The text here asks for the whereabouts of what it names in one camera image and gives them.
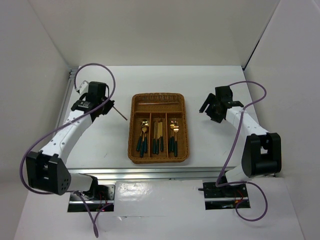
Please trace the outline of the copper chopstick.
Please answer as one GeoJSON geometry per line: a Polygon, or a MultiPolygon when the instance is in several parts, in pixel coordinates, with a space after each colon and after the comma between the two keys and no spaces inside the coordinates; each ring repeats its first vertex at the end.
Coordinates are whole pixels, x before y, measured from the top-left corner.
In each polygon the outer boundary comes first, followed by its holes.
{"type": "Polygon", "coordinates": [[[115,106],[112,107],[125,121],[128,121],[127,117],[123,115],[115,106]]]}
{"type": "Polygon", "coordinates": [[[138,105],[179,105],[178,101],[139,102],[138,105]]]}

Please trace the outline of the gold knife green handle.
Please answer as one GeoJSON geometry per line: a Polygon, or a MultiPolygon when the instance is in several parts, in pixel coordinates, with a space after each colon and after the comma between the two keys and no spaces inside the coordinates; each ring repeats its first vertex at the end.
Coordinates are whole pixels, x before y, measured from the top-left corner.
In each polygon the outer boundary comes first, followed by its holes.
{"type": "Polygon", "coordinates": [[[157,155],[158,151],[158,122],[154,122],[154,132],[153,132],[153,148],[152,153],[157,155]]]}
{"type": "Polygon", "coordinates": [[[156,154],[159,154],[159,146],[160,146],[160,138],[161,138],[161,122],[157,123],[157,129],[156,129],[156,133],[157,133],[157,138],[156,138],[156,154]]]}
{"type": "Polygon", "coordinates": [[[163,122],[161,121],[159,123],[159,141],[160,141],[160,151],[163,152],[164,151],[164,138],[163,138],[163,122]]]}

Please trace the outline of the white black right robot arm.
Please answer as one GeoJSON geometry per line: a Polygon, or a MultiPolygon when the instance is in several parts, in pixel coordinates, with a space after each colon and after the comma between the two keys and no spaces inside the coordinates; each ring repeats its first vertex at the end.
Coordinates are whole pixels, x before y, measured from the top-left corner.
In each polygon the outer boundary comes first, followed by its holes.
{"type": "Polygon", "coordinates": [[[267,96],[266,89],[263,86],[261,88],[261,98],[243,105],[233,100],[230,85],[216,87],[215,94],[210,93],[199,110],[200,113],[205,112],[212,121],[220,124],[225,120],[236,129],[230,152],[215,183],[223,196],[230,196],[236,185],[245,184],[251,178],[275,174],[282,169],[280,135],[264,129],[246,112],[248,107],[267,96]],[[240,136],[245,139],[241,163],[226,171],[240,136]]]}

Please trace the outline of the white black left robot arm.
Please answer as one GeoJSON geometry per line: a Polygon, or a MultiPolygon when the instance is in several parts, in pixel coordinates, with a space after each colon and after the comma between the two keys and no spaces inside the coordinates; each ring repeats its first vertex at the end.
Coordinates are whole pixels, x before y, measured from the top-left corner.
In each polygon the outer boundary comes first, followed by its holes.
{"type": "Polygon", "coordinates": [[[40,151],[30,151],[26,155],[29,187],[60,196],[79,191],[88,200],[99,195],[98,179],[91,175],[70,173],[66,162],[86,129],[114,106],[114,101],[107,99],[108,91],[106,83],[90,82],[87,92],[72,105],[65,122],[67,126],[57,131],[40,151]]]}

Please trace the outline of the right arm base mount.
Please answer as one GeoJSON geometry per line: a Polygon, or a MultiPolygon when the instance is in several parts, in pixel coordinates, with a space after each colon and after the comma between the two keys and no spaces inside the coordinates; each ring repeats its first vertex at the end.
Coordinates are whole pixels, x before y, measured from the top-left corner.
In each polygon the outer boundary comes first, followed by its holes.
{"type": "Polygon", "coordinates": [[[234,209],[237,204],[239,209],[251,207],[245,184],[216,187],[215,182],[204,182],[198,191],[203,193],[206,210],[234,209]]]}

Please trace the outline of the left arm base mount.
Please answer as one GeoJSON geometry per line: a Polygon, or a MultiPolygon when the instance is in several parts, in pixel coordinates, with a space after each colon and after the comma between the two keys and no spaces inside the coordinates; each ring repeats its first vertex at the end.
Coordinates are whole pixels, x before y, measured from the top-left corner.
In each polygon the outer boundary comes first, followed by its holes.
{"type": "MultiPolygon", "coordinates": [[[[116,192],[116,184],[108,183],[101,185],[99,190],[94,195],[88,195],[81,192],[81,197],[85,200],[89,210],[92,213],[98,212],[102,209],[103,212],[113,212],[115,208],[114,199],[116,192]]],[[[71,193],[68,202],[68,213],[83,213],[87,212],[86,207],[81,198],[75,193],[71,193]]]]}

